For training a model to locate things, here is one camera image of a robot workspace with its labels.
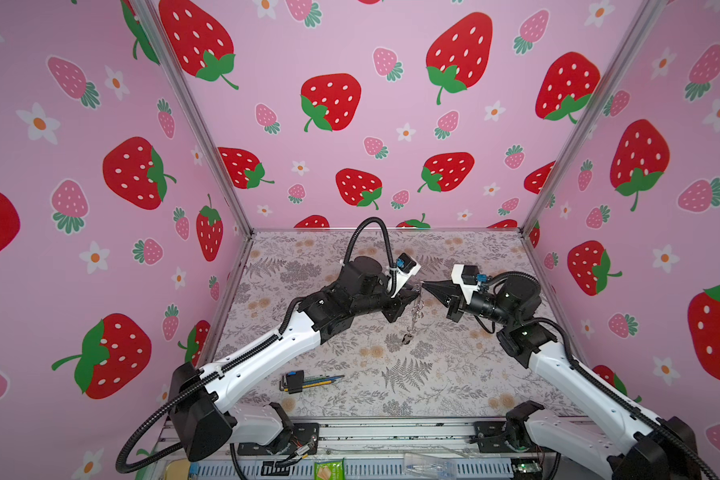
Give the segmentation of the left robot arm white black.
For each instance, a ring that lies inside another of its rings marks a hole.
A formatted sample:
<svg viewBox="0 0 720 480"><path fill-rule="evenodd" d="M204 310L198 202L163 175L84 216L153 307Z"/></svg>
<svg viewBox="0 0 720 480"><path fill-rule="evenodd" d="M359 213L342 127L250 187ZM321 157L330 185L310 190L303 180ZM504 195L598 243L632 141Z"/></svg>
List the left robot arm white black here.
<svg viewBox="0 0 720 480"><path fill-rule="evenodd" d="M338 278L317 292L294 298L278 328L220 361L199 368L185 363L174 371L168 402L126 440L116 471L133 473L177 451L191 462L203 460L232 442L235 434L251 432L255 443L275 442L286 428L278 407L264 410L264 422L275 426L265 432L256 425L245 426L242 414L233 410L238 400L292 359L349 329L359 316L381 313L388 322L396 322L419 295L407 284L419 269L409 255L393 255L381 218L363 220L350 237ZM129 462L137 442L162 417L172 422L178 442Z"/></svg>

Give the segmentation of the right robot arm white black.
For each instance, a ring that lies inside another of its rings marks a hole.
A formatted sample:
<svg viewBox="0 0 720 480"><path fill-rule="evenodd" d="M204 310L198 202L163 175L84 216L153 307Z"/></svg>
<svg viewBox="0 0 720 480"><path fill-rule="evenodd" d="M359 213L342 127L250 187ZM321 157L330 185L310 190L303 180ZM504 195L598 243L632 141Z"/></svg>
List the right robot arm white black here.
<svg viewBox="0 0 720 480"><path fill-rule="evenodd" d="M571 400L598 427L593 432L528 402L506 417L505 438L518 449L549 448L603 479L714 479L700 457L694 431L677 417L661 418L598 376L573 354L568 333L536 316L539 281L524 272L495 277L457 264L451 277L426 281L423 289L458 321L494 323L502 349Z"/></svg>

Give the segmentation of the clear plastic bag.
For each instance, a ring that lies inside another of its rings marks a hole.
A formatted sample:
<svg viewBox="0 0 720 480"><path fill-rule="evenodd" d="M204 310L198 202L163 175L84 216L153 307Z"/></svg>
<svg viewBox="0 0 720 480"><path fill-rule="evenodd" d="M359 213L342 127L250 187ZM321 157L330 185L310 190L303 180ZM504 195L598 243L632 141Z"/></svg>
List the clear plastic bag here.
<svg viewBox="0 0 720 480"><path fill-rule="evenodd" d="M403 455L403 470L406 475L424 479L450 480L458 476L454 461L410 452Z"/></svg>

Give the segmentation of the green packet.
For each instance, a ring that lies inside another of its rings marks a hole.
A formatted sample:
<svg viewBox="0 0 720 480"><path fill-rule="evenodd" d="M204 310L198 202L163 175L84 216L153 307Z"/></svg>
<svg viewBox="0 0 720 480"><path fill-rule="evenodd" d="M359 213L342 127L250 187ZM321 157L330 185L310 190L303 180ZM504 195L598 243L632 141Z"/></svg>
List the green packet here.
<svg viewBox="0 0 720 480"><path fill-rule="evenodd" d="M316 462L313 465L315 480L345 480L345 462L343 459Z"/></svg>

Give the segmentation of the yellow sponge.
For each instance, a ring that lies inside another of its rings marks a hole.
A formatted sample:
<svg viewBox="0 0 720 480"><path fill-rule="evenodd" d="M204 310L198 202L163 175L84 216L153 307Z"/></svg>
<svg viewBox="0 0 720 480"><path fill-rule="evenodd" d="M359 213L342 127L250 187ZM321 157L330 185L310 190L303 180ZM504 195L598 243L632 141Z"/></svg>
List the yellow sponge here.
<svg viewBox="0 0 720 480"><path fill-rule="evenodd" d="M162 480L189 480L191 462L188 460L176 460L170 462L161 477Z"/></svg>

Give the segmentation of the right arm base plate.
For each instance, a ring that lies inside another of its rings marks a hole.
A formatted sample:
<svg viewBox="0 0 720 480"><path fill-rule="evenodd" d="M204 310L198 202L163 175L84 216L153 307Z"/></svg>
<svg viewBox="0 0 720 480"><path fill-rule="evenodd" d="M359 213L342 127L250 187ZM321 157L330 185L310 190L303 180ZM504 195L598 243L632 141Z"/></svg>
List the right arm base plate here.
<svg viewBox="0 0 720 480"><path fill-rule="evenodd" d="M473 424L474 433L468 442L475 444L480 453L525 454L547 453L550 449L534 443L525 422L517 418L481 420Z"/></svg>

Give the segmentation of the aluminium rail frame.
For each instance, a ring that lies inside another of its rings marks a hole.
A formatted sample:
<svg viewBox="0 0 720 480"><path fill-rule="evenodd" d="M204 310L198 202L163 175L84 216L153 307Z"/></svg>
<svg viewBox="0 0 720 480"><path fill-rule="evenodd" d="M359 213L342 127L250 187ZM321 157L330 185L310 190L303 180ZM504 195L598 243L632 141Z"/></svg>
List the aluminium rail frame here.
<svg viewBox="0 0 720 480"><path fill-rule="evenodd" d="M456 463L456 479L606 479L617 445L584 417L535 414L528 430L547 453L480 453L468 442L473 424L499 417L298 417L293 423L320 424L317 452L287 465L288 456L242 456L233 440L196 461L200 479L310 479L316 462L343 459L348 479L424 479L406 475L403 455L430 455Z"/></svg>

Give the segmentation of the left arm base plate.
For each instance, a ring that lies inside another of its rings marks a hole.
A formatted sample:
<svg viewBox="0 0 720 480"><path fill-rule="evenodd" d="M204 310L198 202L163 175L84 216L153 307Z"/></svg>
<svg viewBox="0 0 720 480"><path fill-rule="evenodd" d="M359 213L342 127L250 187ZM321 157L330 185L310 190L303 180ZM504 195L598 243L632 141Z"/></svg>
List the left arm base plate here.
<svg viewBox="0 0 720 480"><path fill-rule="evenodd" d="M240 443L236 453L242 456L290 456L298 449L307 447L307 454L315 454L318 447L320 424L314 422L295 423L286 427L272 442L266 445Z"/></svg>

